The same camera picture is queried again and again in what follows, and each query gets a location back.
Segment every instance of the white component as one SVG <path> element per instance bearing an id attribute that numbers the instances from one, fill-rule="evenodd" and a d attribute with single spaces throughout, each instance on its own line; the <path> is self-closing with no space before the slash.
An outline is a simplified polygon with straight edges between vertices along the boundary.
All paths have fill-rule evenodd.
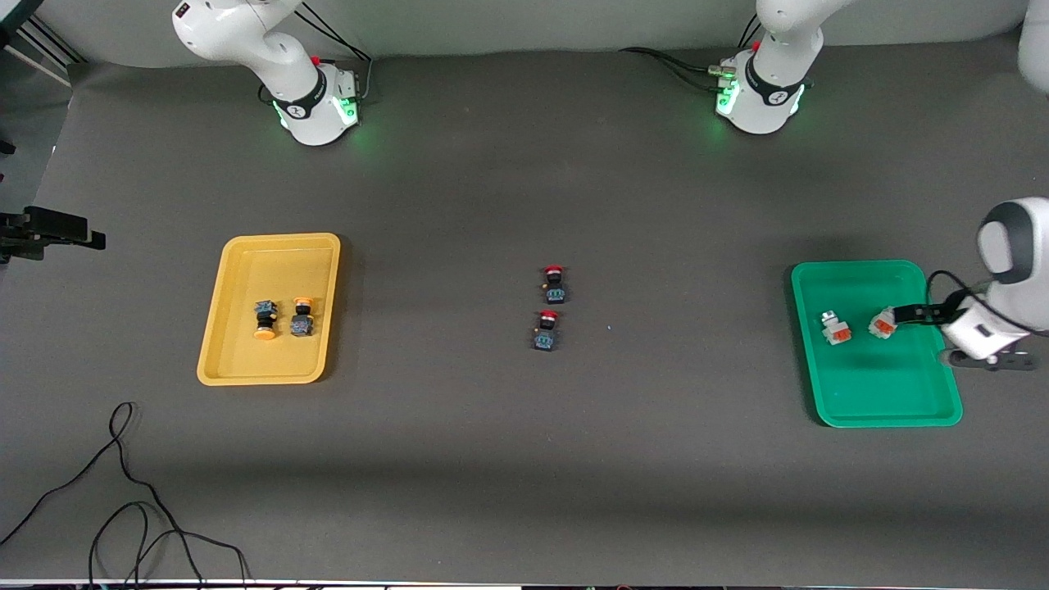
<path id="1" fill-rule="evenodd" d="M 893 313 L 893 308 L 881 310 L 881 313 L 874 316 L 866 329 L 878 338 L 887 340 L 896 333 L 896 314 Z"/>
<path id="2" fill-rule="evenodd" d="M 317 146 L 334 142 L 357 123 L 357 85 L 351 72 L 315 66 L 297 39 L 271 30 L 301 3 L 185 0 L 172 12 L 171 22 L 197 56 L 254 71 L 280 101 L 275 106 L 283 105 L 278 106 L 282 125 L 300 143 Z"/>
<path id="3" fill-rule="evenodd" d="M 757 17 L 766 30 L 761 48 L 741 51 L 722 62 L 736 68 L 736 80 L 729 93 L 719 99 L 714 111 L 748 133 L 771 133 L 783 127 L 797 111 L 805 91 L 804 85 L 796 85 L 823 47 L 819 25 L 855 1 L 757 0 Z M 751 60 L 757 80 L 751 75 Z"/>
<path id="4" fill-rule="evenodd" d="M 783 127 L 787 119 L 797 111 L 805 86 L 792 96 L 788 96 L 785 91 L 783 93 L 785 102 L 780 105 L 765 104 L 762 94 L 746 81 L 747 62 L 753 56 L 753 51 L 746 49 L 722 60 L 723 67 L 736 68 L 736 80 L 733 80 L 731 86 L 719 96 L 714 111 L 748 133 L 764 135 Z"/>
<path id="5" fill-rule="evenodd" d="M 980 228 L 977 243 L 984 258 L 984 265 L 992 273 L 1004 273 L 1012 268 L 1012 254 L 1009 252 L 1009 232 L 1000 222 L 991 222 Z"/>
<path id="6" fill-rule="evenodd" d="M 1007 239 L 1009 266 L 1003 267 L 1002 246 L 994 231 L 983 231 L 1000 224 Z M 982 300 L 1005 317 L 1028 328 L 1049 329 L 1049 198 L 1029 196 L 1007 201 L 991 209 L 980 232 L 980 255 L 987 269 L 996 275 Z M 1029 332 L 997 316 L 990 310 L 966 297 L 963 314 L 943 326 L 943 333 L 962 352 L 975 359 L 985 359 L 1005 346 L 1024 338 Z"/>
<path id="7" fill-rule="evenodd" d="M 966 308 L 965 313 L 944 325 L 943 334 L 963 353 L 977 360 L 993 355 L 1028 334 L 999 319 L 971 297 L 966 297 L 962 307 Z"/>
<path id="8" fill-rule="evenodd" d="M 849 324 L 838 319 L 837 314 L 834 312 L 823 313 L 819 317 L 819 321 L 823 324 L 823 338 L 827 338 L 827 341 L 832 346 L 847 342 L 852 338 L 852 331 L 849 330 Z"/>
<path id="9" fill-rule="evenodd" d="M 1030 0 L 1016 55 L 1020 73 L 1049 96 L 1049 0 Z"/>

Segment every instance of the gray table surface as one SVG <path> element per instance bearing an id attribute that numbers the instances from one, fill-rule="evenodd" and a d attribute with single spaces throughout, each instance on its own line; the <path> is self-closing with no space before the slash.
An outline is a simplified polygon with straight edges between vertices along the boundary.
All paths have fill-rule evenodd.
<path id="1" fill-rule="evenodd" d="M 1049 182 L 1014 60 L 1014 37 L 829 48 L 765 138 L 642 56 L 383 60 L 317 149 L 242 68 L 82 71 L 37 204 L 109 249 L 16 261 L 0 292 L 2 528 L 134 400 L 132 468 L 260 578 L 1045 588 L 1046 373 L 958 373 L 952 428 L 821 426 L 784 292 L 805 260 L 983 276 L 984 213 Z M 301 231 L 347 247 L 327 377 L 205 387 L 222 245 Z M 574 300 L 541 354 L 553 262 Z M 104 459 L 0 577 L 83 577 L 135 498 Z M 111 574 L 137 527 L 103 543 Z M 153 574 L 189 570 L 170 546 Z"/>

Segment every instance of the black clamp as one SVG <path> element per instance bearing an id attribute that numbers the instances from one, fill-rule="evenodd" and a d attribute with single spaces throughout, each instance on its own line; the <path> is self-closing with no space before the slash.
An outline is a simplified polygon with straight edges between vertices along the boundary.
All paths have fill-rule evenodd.
<path id="1" fill-rule="evenodd" d="M 921 325 L 944 325 L 958 319 L 958 308 L 969 295 L 965 289 L 955 291 L 942 303 L 915 303 L 893 308 L 897 325 L 918 323 Z"/>
<path id="2" fill-rule="evenodd" d="M 106 234 L 92 231 L 84 217 L 43 207 L 0 213 L 0 265 L 12 256 L 43 260 L 44 248 L 55 244 L 105 250 Z"/>
<path id="3" fill-rule="evenodd" d="M 287 113 L 295 120 L 307 119 L 314 111 L 314 107 L 319 105 L 327 94 L 327 77 L 317 68 L 317 85 L 305 97 L 296 101 L 282 101 L 274 98 L 273 102 L 277 108 Z"/>
<path id="4" fill-rule="evenodd" d="M 801 88 L 805 84 L 805 80 L 791 84 L 790 86 L 776 86 L 775 84 L 770 84 L 762 80 L 761 76 L 757 76 L 757 71 L 754 70 L 754 56 L 751 56 L 747 60 L 747 66 L 744 68 L 744 75 L 747 77 L 747 84 L 754 89 L 755 92 L 762 96 L 762 100 L 768 106 L 779 106 L 787 102 L 788 99 L 794 96 L 795 92 Z"/>

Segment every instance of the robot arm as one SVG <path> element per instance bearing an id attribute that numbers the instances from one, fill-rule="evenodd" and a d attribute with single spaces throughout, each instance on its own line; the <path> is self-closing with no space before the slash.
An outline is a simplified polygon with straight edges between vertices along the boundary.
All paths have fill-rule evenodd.
<path id="1" fill-rule="evenodd" d="M 1027 83 L 1049 96 L 1049 0 L 1030 0 L 1016 62 Z"/>
<path id="2" fill-rule="evenodd" d="M 956 366 L 1032 370 L 1030 356 L 1016 353 L 1015 344 L 1049 329 L 1049 198 L 996 206 L 977 243 L 993 277 L 983 292 L 962 289 L 942 304 L 896 308 L 896 321 L 940 325 L 958 346 L 948 359 Z"/>
<path id="3" fill-rule="evenodd" d="M 802 81 L 823 47 L 819 25 L 856 0 L 757 0 L 757 17 L 765 27 L 759 49 L 745 49 L 722 61 L 736 68 L 715 112 L 740 129 L 771 133 L 797 110 Z"/>
<path id="4" fill-rule="evenodd" d="M 1049 198 L 1029 196 L 998 205 L 984 218 L 978 244 L 994 280 L 975 297 L 998 314 L 969 296 L 943 333 L 966 355 L 983 360 L 1032 330 L 1049 329 Z"/>
<path id="5" fill-rule="evenodd" d="M 250 68 L 274 97 L 281 124 L 299 142 L 323 145 L 357 124 L 352 72 L 317 64 L 291 35 L 276 33 L 302 0 L 185 0 L 171 13 L 186 47 Z"/>

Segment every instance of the cable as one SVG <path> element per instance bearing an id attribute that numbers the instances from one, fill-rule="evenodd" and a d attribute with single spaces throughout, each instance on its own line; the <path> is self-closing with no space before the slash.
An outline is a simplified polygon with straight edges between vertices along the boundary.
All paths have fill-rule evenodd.
<path id="1" fill-rule="evenodd" d="M 361 98 L 359 100 L 364 100 L 368 98 L 368 92 L 371 91 L 371 66 L 376 65 L 376 62 L 368 60 L 368 72 L 364 76 L 364 91 L 361 92 Z"/>
<path id="2" fill-rule="evenodd" d="M 116 406 L 116 409 L 120 409 L 123 406 L 124 406 L 124 404 L 122 403 L 121 405 Z M 113 410 L 113 416 L 116 415 L 116 409 Z M 110 418 L 109 418 L 109 423 L 110 424 L 112 424 L 112 420 L 113 420 L 113 417 L 110 416 Z M 44 500 L 47 500 L 48 496 L 50 496 L 52 493 L 56 493 L 58 491 L 62 491 L 63 489 L 71 486 L 72 484 L 77 483 L 81 478 L 83 478 L 84 475 L 87 473 L 91 469 L 91 467 L 93 467 L 94 464 L 99 461 L 99 458 L 102 457 L 102 455 L 104 452 L 106 452 L 107 450 L 109 450 L 109 447 L 111 447 L 114 444 L 116 444 L 116 438 L 124 434 L 124 430 L 127 428 L 127 426 L 128 426 L 128 423 L 125 422 L 124 426 L 121 427 L 121 429 L 116 433 L 116 435 L 113 436 L 110 439 L 110 441 L 108 443 L 106 443 L 105 446 L 103 446 L 102 448 L 100 448 L 99 451 L 94 454 L 94 457 L 92 457 L 91 460 L 87 462 L 87 465 L 84 465 L 84 468 L 81 469 L 80 472 L 78 472 L 76 476 L 73 476 L 71 480 L 67 481 L 66 483 L 64 483 L 64 484 L 62 484 L 62 485 L 60 485 L 58 487 L 53 487 L 53 488 L 45 491 L 44 494 L 40 497 L 40 500 L 37 500 L 37 503 L 33 505 L 33 508 L 29 508 L 29 511 L 25 514 L 25 517 L 22 518 L 22 521 L 19 522 L 17 525 L 15 525 L 15 528 L 13 528 L 10 530 L 10 532 L 8 532 L 3 538 L 3 540 L 0 540 L 0 547 L 2 547 L 5 543 L 7 543 L 8 541 L 10 541 L 10 538 L 15 536 L 15 534 L 18 533 L 18 531 L 22 530 L 22 527 L 25 526 L 25 523 L 29 522 L 29 519 L 31 519 L 33 515 L 37 513 L 37 510 L 40 508 L 40 505 L 44 503 Z"/>
<path id="3" fill-rule="evenodd" d="M 325 21 L 323 17 L 321 17 L 320 15 L 318 15 L 317 10 L 314 10 L 313 7 L 309 6 L 309 4 L 306 4 L 305 2 L 303 2 L 302 3 L 302 7 L 305 8 L 306 10 L 309 10 L 309 14 L 313 15 L 314 18 L 316 18 L 318 21 L 320 21 L 320 23 L 323 24 L 324 27 L 327 28 L 327 30 L 324 30 L 324 28 L 321 28 L 317 23 L 315 23 L 312 20 L 307 19 L 304 15 L 302 15 L 302 13 L 299 13 L 298 10 L 296 10 L 295 12 L 295 16 L 299 17 L 299 19 L 301 19 L 302 22 L 304 22 L 304 23 L 308 24 L 309 26 L 316 28 L 321 35 L 327 37 L 328 39 L 335 41 L 336 43 L 339 43 L 340 45 L 346 47 L 350 51 L 354 51 L 354 55 L 357 56 L 358 59 L 361 59 L 363 61 L 371 61 L 371 56 L 365 54 L 364 51 L 362 51 L 361 49 L 355 47 L 354 45 L 351 45 L 350 43 L 348 43 L 345 39 L 343 39 L 342 36 L 339 35 L 339 31 L 337 31 L 330 24 L 328 24 L 327 21 Z"/>
<path id="4" fill-rule="evenodd" d="M 157 543 L 159 543 L 163 539 L 165 539 L 169 534 L 176 534 L 176 533 L 178 533 L 178 531 L 176 531 L 175 529 L 169 529 L 162 532 L 160 534 L 156 535 L 156 539 L 154 539 L 152 543 L 149 544 L 149 547 L 146 548 L 146 551 L 143 551 L 142 546 L 140 545 L 138 556 L 135 560 L 134 568 L 132 568 L 131 572 L 128 573 L 128 576 L 124 578 L 124 585 L 127 586 L 127 583 L 129 580 L 131 580 L 132 574 L 137 575 L 138 567 L 142 565 L 144 561 L 146 561 L 146 557 L 149 555 L 151 551 L 153 551 L 153 548 L 156 547 Z M 221 541 L 215 541 L 214 539 L 205 536 L 202 534 L 198 534 L 196 532 L 185 531 L 185 534 L 187 536 L 192 536 L 193 539 L 197 539 L 199 541 L 204 541 L 205 543 L 210 543 L 211 545 L 214 545 L 216 547 L 222 547 L 235 552 L 237 554 L 237 564 L 240 567 L 240 582 L 247 589 L 248 578 L 251 576 L 251 568 L 248 566 L 248 559 L 244 557 L 244 552 L 241 551 L 239 547 L 236 547 L 235 545 L 230 545 L 228 543 L 222 543 Z"/>
<path id="5" fill-rule="evenodd" d="M 128 416 L 124 420 L 124 425 L 121 426 L 120 428 L 120 431 L 123 433 L 124 429 L 127 428 L 127 425 L 131 422 L 131 417 L 134 415 L 134 406 L 131 405 L 131 402 L 121 403 L 120 405 L 116 406 L 115 409 L 113 409 L 112 416 L 109 417 L 109 434 L 113 437 L 113 441 L 116 443 L 116 452 L 120 456 L 121 460 L 121 471 L 124 472 L 124 477 L 128 481 L 136 483 L 149 489 L 149 493 L 153 497 L 153 502 L 156 503 L 156 506 L 160 509 L 162 512 L 164 512 L 164 515 L 168 518 L 168 522 L 171 523 L 171 528 L 178 531 L 179 539 L 183 542 L 183 548 L 186 549 L 186 561 L 189 562 L 190 569 L 193 570 L 193 573 L 197 576 L 197 580 L 202 580 L 204 575 L 200 574 L 200 570 L 197 568 L 196 562 L 193 561 L 193 553 L 190 552 L 190 545 L 189 543 L 186 542 L 185 531 L 181 529 L 181 527 L 178 526 L 178 523 L 175 522 L 175 515 L 171 513 L 171 510 L 168 509 L 168 506 L 164 503 L 163 500 L 160 500 L 160 494 L 157 493 L 156 488 L 153 487 L 153 484 L 135 478 L 134 476 L 131 475 L 131 470 L 128 468 L 127 459 L 125 459 L 124 457 L 124 443 L 121 441 L 121 437 L 114 431 L 113 428 L 113 420 L 116 418 L 116 414 L 121 410 L 122 407 L 125 406 L 128 409 Z"/>
<path id="6" fill-rule="evenodd" d="M 678 58 L 675 58 L 673 56 L 664 54 L 663 51 L 659 51 L 659 50 L 656 50 L 656 49 L 649 49 L 648 47 L 625 47 L 623 49 L 620 49 L 620 51 L 625 51 L 625 52 L 628 52 L 628 54 L 641 54 L 641 55 L 651 56 L 651 57 L 656 58 L 657 61 L 659 61 L 659 63 L 663 64 L 663 66 L 665 66 L 667 69 L 669 69 L 670 73 L 673 73 L 675 77 L 678 78 L 678 80 L 681 80 L 682 82 L 684 82 L 685 84 L 688 84 L 689 86 L 691 86 L 692 88 L 695 88 L 697 90 L 702 90 L 704 92 L 720 92 L 721 91 L 721 88 L 719 88 L 718 86 L 711 86 L 709 84 L 701 84 L 701 83 L 697 82 L 695 80 L 693 80 L 693 79 L 689 78 L 688 76 L 686 76 L 684 71 L 681 71 L 680 69 L 678 69 L 678 67 L 681 67 L 681 68 L 687 70 L 688 72 L 693 72 L 693 73 L 703 72 L 703 73 L 706 73 L 706 71 L 707 71 L 706 68 L 701 68 L 701 67 L 692 65 L 692 64 L 690 64 L 688 62 L 683 62 L 683 61 L 679 60 Z"/>
<path id="7" fill-rule="evenodd" d="M 660 51 L 659 49 L 652 49 L 650 47 L 623 47 L 620 51 L 625 51 L 627 54 L 641 54 L 643 56 L 651 56 L 660 61 L 665 61 L 672 63 L 673 65 L 687 69 L 688 71 L 694 71 L 697 73 L 707 73 L 706 66 L 692 65 L 686 61 L 679 60 L 678 58 L 671 56 L 670 54 Z"/>
<path id="8" fill-rule="evenodd" d="M 265 90 L 265 89 L 266 89 L 265 88 L 265 84 L 259 84 L 258 92 L 256 92 L 255 96 L 258 98 L 258 100 L 259 100 L 260 103 L 262 103 L 264 105 L 272 104 L 271 101 L 267 101 L 267 100 L 265 100 L 265 99 L 262 98 L 262 90 Z"/>
<path id="9" fill-rule="evenodd" d="M 109 525 L 112 524 L 116 517 L 120 517 L 124 510 L 128 508 L 137 508 L 138 512 L 142 514 L 142 540 L 138 541 L 138 552 L 136 554 L 142 554 L 142 548 L 146 546 L 146 538 L 149 536 L 149 514 L 146 513 L 146 509 L 143 506 L 149 506 L 152 509 L 156 509 L 155 506 L 148 502 L 128 502 L 127 504 L 121 506 L 115 512 L 110 514 L 106 522 L 99 529 L 99 532 L 94 533 L 94 539 L 91 540 L 91 550 L 87 552 L 87 587 L 94 587 L 94 556 L 99 550 L 99 542 L 102 541 L 102 534 L 106 532 Z M 134 569 L 131 570 L 134 574 L 134 587 L 138 588 L 138 562 L 135 562 Z"/>
<path id="10" fill-rule="evenodd" d="M 750 25 L 754 24 L 754 21 L 756 20 L 757 20 L 757 13 L 754 13 L 754 16 L 750 17 L 750 21 L 747 23 L 747 26 L 743 27 L 743 33 L 740 35 L 740 42 L 735 44 L 736 47 L 743 47 L 743 44 L 746 43 L 744 39 L 747 38 L 747 31 L 750 30 Z"/>
<path id="11" fill-rule="evenodd" d="M 757 23 L 757 26 L 754 27 L 754 30 L 750 31 L 750 35 L 747 36 L 747 40 L 743 42 L 743 45 L 750 43 L 750 40 L 753 39 L 754 34 L 761 30 L 761 28 L 762 28 L 762 23 Z"/>
<path id="12" fill-rule="evenodd" d="M 121 422 L 117 425 L 117 417 L 125 409 L 127 410 L 127 415 L 124 417 L 123 422 Z M 109 450 L 112 446 L 115 445 L 116 446 L 116 450 L 117 450 L 117 455 L 119 455 L 119 458 L 120 458 L 121 471 L 124 473 L 124 478 L 127 479 L 128 481 L 134 483 L 134 484 L 144 486 L 147 489 L 149 489 L 149 492 L 150 492 L 150 494 L 153 498 L 153 503 L 155 504 L 155 506 L 153 504 L 150 504 L 149 502 L 143 502 L 143 501 L 128 502 L 127 504 L 125 504 L 125 505 L 121 506 L 120 508 L 117 508 L 116 511 L 113 512 L 109 517 L 109 519 L 106 520 L 105 524 L 102 525 L 102 528 L 99 529 L 99 532 L 95 533 L 95 535 L 94 535 L 94 540 L 91 542 L 91 549 L 90 549 L 90 552 L 88 553 L 88 577 L 89 577 L 89 580 L 93 583 L 93 580 L 94 580 L 94 577 L 93 577 L 94 576 L 93 559 L 94 559 L 95 552 L 98 550 L 99 541 L 102 539 L 102 535 L 105 533 L 106 528 L 113 522 L 114 519 L 116 519 L 116 517 L 119 517 L 125 510 L 128 510 L 128 509 L 130 509 L 132 507 L 136 507 L 140 510 L 140 513 L 143 515 L 143 521 L 144 521 L 143 529 L 144 530 L 143 530 L 143 539 L 142 539 L 142 541 L 138 544 L 138 551 L 137 551 L 137 553 L 135 555 L 135 566 L 132 569 L 131 574 L 129 574 L 129 576 L 128 576 L 130 578 L 131 575 L 134 575 L 135 576 L 135 583 L 136 583 L 136 585 L 137 585 L 137 582 L 138 582 L 138 568 L 140 568 L 143 560 L 145 559 L 145 555 L 149 553 L 149 551 L 156 545 L 156 543 L 157 543 L 157 541 L 159 541 L 159 539 L 164 538 L 164 536 L 167 536 L 168 534 L 177 534 L 178 538 L 179 538 L 179 540 L 181 541 L 183 549 L 186 552 L 186 561 L 189 563 L 190 568 L 193 570 L 193 573 L 196 576 L 197 582 L 199 582 L 201 585 L 204 584 L 204 575 L 200 573 L 200 570 L 197 567 L 196 562 L 193 560 L 193 553 L 190 550 L 189 542 L 187 542 L 187 540 L 186 540 L 187 536 L 190 536 L 190 538 L 193 538 L 193 539 L 198 539 L 200 541 L 205 541 L 205 542 L 210 543 L 212 545 L 216 545 L 216 546 L 219 546 L 219 547 L 224 547 L 224 548 L 228 548 L 228 549 L 231 549 L 231 550 L 235 551 L 237 553 L 237 557 L 238 557 L 239 563 L 240 563 L 241 577 L 243 578 L 244 585 L 247 586 L 247 574 L 250 572 L 250 570 L 248 568 L 248 562 L 244 559 L 243 551 L 241 551 L 239 548 L 237 548 L 234 545 L 222 543 L 220 541 L 215 541 L 213 539 L 207 538 L 207 536 L 205 536 L 202 534 L 191 532 L 191 531 L 187 531 L 187 530 L 183 529 L 180 526 L 178 526 L 178 523 L 175 521 L 174 514 L 171 513 L 171 510 L 168 509 L 168 507 L 164 503 L 164 501 L 160 500 L 160 496 L 157 492 L 156 488 L 153 486 L 153 484 L 151 484 L 149 482 L 146 482 L 146 481 L 143 481 L 143 480 L 140 480 L 140 479 L 137 479 L 134 476 L 131 475 L 131 470 L 130 470 L 130 468 L 128 467 L 128 464 L 127 464 L 127 457 L 125 456 L 125 452 L 124 452 L 124 442 L 122 440 L 122 437 L 124 436 L 124 433 L 127 430 L 128 426 L 130 425 L 131 419 L 132 419 L 133 416 L 134 416 L 134 405 L 131 402 L 122 402 L 115 408 L 113 408 L 113 413 L 109 416 L 109 424 L 108 424 L 109 436 L 110 436 L 109 442 L 107 442 L 102 448 L 100 448 L 98 450 L 98 452 L 95 452 L 94 456 L 91 457 L 91 460 L 88 461 L 87 464 L 76 476 L 72 477 L 72 479 L 70 479 L 66 483 L 64 483 L 64 484 L 62 484 L 62 485 L 60 485 L 60 486 L 58 486 L 56 488 L 51 488 L 51 489 L 47 490 L 46 492 L 44 492 L 44 494 L 41 496 L 39 500 L 37 500 L 37 503 L 33 505 L 33 508 L 30 508 L 29 511 L 25 514 L 25 517 L 22 518 L 21 522 L 19 522 L 15 526 L 15 528 L 12 529 L 10 532 L 8 532 L 3 538 L 3 540 L 0 540 L 0 546 L 2 546 L 5 543 L 7 543 L 13 536 L 15 536 L 15 534 L 17 534 L 22 529 L 22 527 L 25 526 L 25 524 L 27 522 L 29 522 L 29 519 L 31 519 L 33 515 L 36 514 L 37 510 L 43 504 L 44 500 L 46 500 L 50 494 L 56 493 L 58 491 L 61 491 L 61 490 L 63 490 L 63 489 L 65 489 L 67 487 L 71 486 L 76 482 L 78 482 L 81 478 L 84 477 L 85 473 L 87 473 L 91 469 L 91 467 L 94 466 L 94 464 L 99 461 L 99 458 L 101 458 L 107 450 Z M 146 510 L 145 510 L 144 507 L 150 507 L 150 508 L 153 508 L 154 510 L 158 509 L 160 512 L 164 513 L 164 517 L 168 520 L 168 523 L 171 525 L 171 530 L 166 531 L 166 532 L 162 533 L 160 535 L 158 535 L 157 539 L 154 540 L 152 544 L 150 544 L 149 548 L 145 549 L 145 550 L 143 549 L 143 547 L 146 544 L 146 538 L 147 538 L 147 535 L 149 533 L 149 531 L 148 531 L 149 517 L 146 513 Z"/>
<path id="13" fill-rule="evenodd" d="M 925 301 L 926 302 L 932 302 L 932 300 L 933 300 L 933 281 L 935 281 L 936 277 L 938 277 L 938 276 L 945 276 L 945 277 L 949 278 L 950 280 L 955 281 L 955 285 L 957 285 L 959 289 L 961 289 L 962 291 L 964 291 L 965 294 L 968 295 L 969 297 L 971 297 L 976 302 L 978 302 L 981 305 L 983 305 L 984 309 L 986 309 L 988 312 L 994 314 L 999 319 L 1001 319 L 1001 320 L 1003 320 L 1003 321 L 1005 321 L 1007 323 L 1011 323 L 1013 326 L 1019 328 L 1019 329 L 1023 330 L 1024 332 L 1029 332 L 1033 336 L 1039 336 L 1041 338 L 1049 338 L 1049 331 L 1036 330 L 1036 329 L 1031 328 L 1029 325 L 1024 325 L 1023 323 L 1020 323 L 1019 321 L 1016 321 L 1016 320 L 1014 320 L 1014 319 L 1006 316 L 1002 312 L 1000 312 L 1000 311 L 996 310 L 994 308 L 992 308 L 990 305 L 990 303 L 988 303 L 987 301 L 985 301 L 982 298 L 978 297 L 977 294 L 972 291 L 972 289 L 969 288 L 968 285 L 965 285 L 965 282 L 963 282 L 962 279 L 958 278 L 958 275 L 956 275 L 955 273 L 952 273 L 950 271 L 939 270 L 939 271 L 935 271 L 933 274 L 928 275 L 928 278 L 925 280 Z"/>

